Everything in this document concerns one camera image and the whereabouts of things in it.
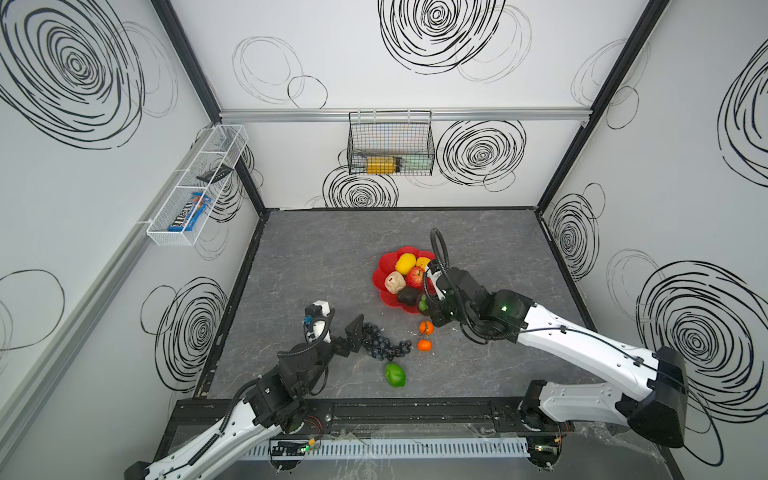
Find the green fake pepper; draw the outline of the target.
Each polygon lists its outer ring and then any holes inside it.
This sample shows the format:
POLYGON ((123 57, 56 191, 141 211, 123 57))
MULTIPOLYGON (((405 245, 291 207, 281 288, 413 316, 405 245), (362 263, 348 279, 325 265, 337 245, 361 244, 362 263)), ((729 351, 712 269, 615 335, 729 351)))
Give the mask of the green fake pepper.
POLYGON ((393 388, 402 388, 406 385, 406 373, 404 369, 394 362, 386 365, 385 379, 393 388))

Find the small yellow fake pear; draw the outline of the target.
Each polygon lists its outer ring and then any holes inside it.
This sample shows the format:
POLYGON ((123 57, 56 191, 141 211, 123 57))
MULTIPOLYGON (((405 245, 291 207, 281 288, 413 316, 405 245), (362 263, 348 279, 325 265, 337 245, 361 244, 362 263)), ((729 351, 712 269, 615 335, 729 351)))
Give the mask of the small yellow fake pear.
POLYGON ((431 259, 427 257, 419 257, 416 261, 416 265, 422 270, 426 270, 431 259))

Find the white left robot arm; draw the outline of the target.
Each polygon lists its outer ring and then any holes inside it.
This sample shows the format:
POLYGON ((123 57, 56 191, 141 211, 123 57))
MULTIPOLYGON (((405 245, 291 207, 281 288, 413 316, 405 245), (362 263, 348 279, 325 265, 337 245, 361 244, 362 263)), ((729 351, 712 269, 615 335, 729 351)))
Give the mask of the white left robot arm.
POLYGON ((307 416, 307 398, 336 356, 360 350, 364 316, 358 315, 342 336, 330 333, 333 316, 316 316, 322 330, 312 341, 277 354, 268 372, 243 384, 227 405, 223 417, 184 446, 152 463, 138 461, 125 479, 213 479, 252 447, 281 433, 301 427, 307 416))

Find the yellow fake lemon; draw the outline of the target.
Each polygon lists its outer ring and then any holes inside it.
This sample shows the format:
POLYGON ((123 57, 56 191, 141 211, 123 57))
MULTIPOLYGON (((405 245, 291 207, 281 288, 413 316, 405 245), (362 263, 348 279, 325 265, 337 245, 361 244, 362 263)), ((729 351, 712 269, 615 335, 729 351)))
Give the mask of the yellow fake lemon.
POLYGON ((417 257, 413 253, 404 253, 398 258, 395 264, 395 270, 403 277, 407 277, 411 270, 416 266, 416 262, 417 257))

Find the dark fake avocado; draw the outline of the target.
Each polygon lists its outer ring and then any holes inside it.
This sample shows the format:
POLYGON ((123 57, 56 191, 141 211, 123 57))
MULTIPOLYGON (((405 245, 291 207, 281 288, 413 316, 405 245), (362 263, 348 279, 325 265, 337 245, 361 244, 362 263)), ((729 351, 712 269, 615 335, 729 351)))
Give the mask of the dark fake avocado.
POLYGON ((422 289, 406 286, 396 294, 396 300, 403 306, 417 307, 422 295, 422 289))

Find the red fake apple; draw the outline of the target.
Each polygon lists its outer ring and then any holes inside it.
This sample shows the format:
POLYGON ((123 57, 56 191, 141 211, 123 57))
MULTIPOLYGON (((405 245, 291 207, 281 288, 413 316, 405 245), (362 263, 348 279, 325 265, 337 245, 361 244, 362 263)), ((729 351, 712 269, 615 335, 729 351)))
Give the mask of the red fake apple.
POLYGON ((422 289, 424 284, 425 272, 419 266, 414 266, 405 276, 406 285, 414 289, 422 289))

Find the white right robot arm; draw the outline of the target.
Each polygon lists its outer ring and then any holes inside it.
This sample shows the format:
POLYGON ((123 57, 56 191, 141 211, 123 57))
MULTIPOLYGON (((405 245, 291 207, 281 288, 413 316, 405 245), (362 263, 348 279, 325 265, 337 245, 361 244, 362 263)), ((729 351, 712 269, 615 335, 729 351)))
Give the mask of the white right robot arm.
POLYGON ((477 343, 519 343, 598 377, 598 383, 583 385, 532 381, 518 406, 528 429, 599 422, 627 427, 661 446, 683 447, 688 384, 679 352, 610 339, 514 291, 489 292, 469 272, 437 261, 428 264, 424 288, 435 326, 455 321, 477 343))

